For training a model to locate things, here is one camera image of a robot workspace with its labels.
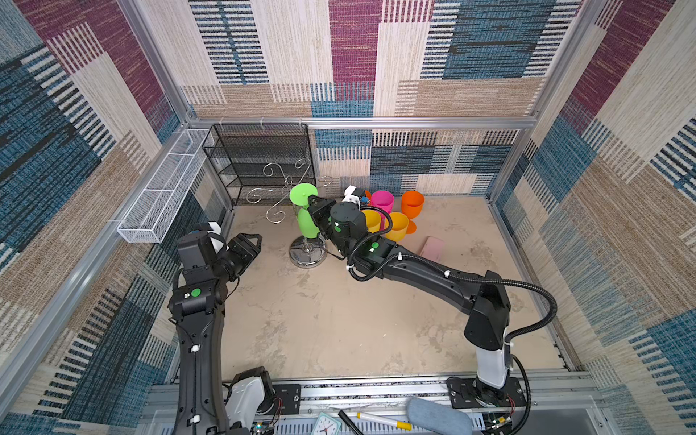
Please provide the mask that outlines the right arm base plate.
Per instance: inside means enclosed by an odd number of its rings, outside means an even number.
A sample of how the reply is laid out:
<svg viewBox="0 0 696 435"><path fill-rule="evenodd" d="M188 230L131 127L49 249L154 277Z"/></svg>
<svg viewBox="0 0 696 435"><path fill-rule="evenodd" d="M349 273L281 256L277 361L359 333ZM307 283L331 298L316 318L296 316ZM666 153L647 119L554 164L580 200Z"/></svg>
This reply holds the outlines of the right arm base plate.
<svg viewBox="0 0 696 435"><path fill-rule="evenodd" d="M475 408L523 408L527 406L527 393L518 378L509 376L505 384L496 389L478 378L449 377L446 386L454 409Z"/></svg>

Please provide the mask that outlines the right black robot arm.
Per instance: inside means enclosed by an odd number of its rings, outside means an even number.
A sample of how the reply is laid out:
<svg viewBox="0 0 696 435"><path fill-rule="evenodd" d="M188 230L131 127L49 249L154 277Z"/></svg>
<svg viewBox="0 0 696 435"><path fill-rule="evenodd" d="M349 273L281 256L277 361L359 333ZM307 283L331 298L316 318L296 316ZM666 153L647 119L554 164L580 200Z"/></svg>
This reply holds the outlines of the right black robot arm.
<svg viewBox="0 0 696 435"><path fill-rule="evenodd" d="M312 194L308 213L321 235L338 248L354 280L380 278L413 286L467 315L464 336L477 352L475 400L483 406L506 400L513 339L547 326L558 312L558 303L549 291L531 283L504 279L492 271L485 275L467 273L416 255L388 239L386 229L370 232L364 213L351 202ZM510 286L541 295L548 303L545 316L530 326L510 330Z"/></svg>

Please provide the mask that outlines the amber yellow wine glass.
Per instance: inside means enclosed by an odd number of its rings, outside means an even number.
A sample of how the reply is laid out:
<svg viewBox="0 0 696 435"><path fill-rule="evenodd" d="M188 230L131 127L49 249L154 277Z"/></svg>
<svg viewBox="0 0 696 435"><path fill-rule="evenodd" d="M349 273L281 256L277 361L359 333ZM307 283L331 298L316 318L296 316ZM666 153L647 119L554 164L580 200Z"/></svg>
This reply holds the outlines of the amber yellow wine glass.
<svg viewBox="0 0 696 435"><path fill-rule="evenodd" d="M389 216L393 225L391 226L391 230L385 235L385 237L394 242L400 242L405 238L407 234L410 219L402 212L392 212L389 214Z"/></svg>

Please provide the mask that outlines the pink wine glass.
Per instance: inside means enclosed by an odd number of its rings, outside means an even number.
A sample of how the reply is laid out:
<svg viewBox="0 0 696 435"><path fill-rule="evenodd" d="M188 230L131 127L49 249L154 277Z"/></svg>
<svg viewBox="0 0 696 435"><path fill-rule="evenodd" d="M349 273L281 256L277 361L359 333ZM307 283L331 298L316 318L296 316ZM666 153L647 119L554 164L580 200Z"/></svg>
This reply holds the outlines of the pink wine glass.
<svg viewBox="0 0 696 435"><path fill-rule="evenodd" d="M378 190L376 192L373 192L370 199L371 206L380 208L380 210L385 211L387 214L393 212L393 204L393 194L386 190Z"/></svg>

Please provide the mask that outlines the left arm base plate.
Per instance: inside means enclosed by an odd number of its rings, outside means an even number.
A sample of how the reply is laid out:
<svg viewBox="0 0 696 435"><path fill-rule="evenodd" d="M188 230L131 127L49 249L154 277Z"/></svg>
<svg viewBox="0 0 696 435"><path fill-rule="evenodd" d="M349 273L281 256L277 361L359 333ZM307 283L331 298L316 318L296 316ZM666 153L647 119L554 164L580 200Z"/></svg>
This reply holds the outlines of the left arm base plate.
<svg viewBox="0 0 696 435"><path fill-rule="evenodd" d="M299 415L302 399L301 384L275 384L271 416Z"/></svg>

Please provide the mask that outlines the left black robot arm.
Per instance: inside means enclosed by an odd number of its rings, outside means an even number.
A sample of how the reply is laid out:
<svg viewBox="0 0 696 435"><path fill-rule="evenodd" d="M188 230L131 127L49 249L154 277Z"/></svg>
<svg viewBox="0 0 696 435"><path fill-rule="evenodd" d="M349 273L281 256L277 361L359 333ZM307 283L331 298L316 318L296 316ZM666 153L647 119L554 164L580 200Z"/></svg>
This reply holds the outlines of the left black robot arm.
<svg viewBox="0 0 696 435"><path fill-rule="evenodd" d="M170 321L179 340L179 400L176 434L248 434L231 423L225 409L221 339L227 284L247 270L261 252L259 234L230 240L211 227L178 240L182 268L172 281Z"/></svg>

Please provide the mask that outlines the green wine glass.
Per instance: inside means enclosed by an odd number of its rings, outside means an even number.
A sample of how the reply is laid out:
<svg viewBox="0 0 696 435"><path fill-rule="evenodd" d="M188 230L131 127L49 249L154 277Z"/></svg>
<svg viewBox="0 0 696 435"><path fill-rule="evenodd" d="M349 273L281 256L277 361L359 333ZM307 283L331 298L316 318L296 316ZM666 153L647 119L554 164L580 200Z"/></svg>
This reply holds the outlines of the green wine glass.
<svg viewBox="0 0 696 435"><path fill-rule="evenodd" d="M320 231L307 210L308 198L311 195L318 195L317 187L310 183L300 183L292 188L289 199L297 208L297 222L302 235L307 239L316 239Z"/></svg>

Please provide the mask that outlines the orange back wine glass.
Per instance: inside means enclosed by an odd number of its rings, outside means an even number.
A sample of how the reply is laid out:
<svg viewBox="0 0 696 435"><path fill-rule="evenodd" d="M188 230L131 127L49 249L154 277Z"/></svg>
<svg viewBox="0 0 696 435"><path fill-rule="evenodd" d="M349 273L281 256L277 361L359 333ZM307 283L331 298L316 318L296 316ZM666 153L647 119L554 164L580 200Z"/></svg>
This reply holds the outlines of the orange back wine glass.
<svg viewBox="0 0 696 435"><path fill-rule="evenodd" d="M407 235L417 231L417 224L414 220L422 213L424 203L424 195L416 190L407 191L402 195L401 212L409 219Z"/></svg>

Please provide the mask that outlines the chrome wine glass rack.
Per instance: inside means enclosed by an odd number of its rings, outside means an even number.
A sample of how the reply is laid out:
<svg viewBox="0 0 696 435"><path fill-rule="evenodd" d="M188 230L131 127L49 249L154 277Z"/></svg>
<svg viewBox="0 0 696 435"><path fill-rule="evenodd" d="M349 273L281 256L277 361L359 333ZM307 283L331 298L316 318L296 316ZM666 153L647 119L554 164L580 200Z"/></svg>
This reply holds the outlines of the chrome wine glass rack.
<svg viewBox="0 0 696 435"><path fill-rule="evenodd" d="M290 201L301 236L292 242L288 248L288 255L295 266L304 269L316 268L328 255L326 241L320 235L320 230L313 222L308 210L309 198L319 193L316 180L310 181L309 173L312 168L310 159L298 159L294 169L302 170L302 174L298 181L294 181L293 176L286 173L280 163L270 162L264 166L263 174L269 178L280 175L283 185L280 188L252 188L246 194L246 202L252 205L259 203L265 193L280 194L280 198L275 199L273 205L266 211L266 220L273 224L280 224L286 220L286 211L282 204L287 200Z"/></svg>

